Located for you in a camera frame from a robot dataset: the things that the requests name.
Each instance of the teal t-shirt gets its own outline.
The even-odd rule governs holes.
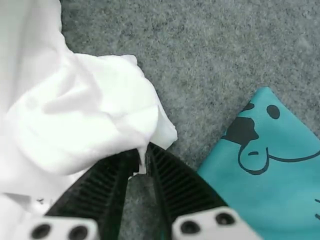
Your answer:
[[[256,92],[198,173],[264,239],[320,239],[320,140],[270,88]]]

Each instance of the crumpled white fabric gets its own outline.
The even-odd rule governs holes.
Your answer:
[[[0,192],[14,201],[55,200],[96,161],[130,149],[144,173],[148,143],[177,139],[135,56],[73,53],[61,28],[59,0],[0,0]]]

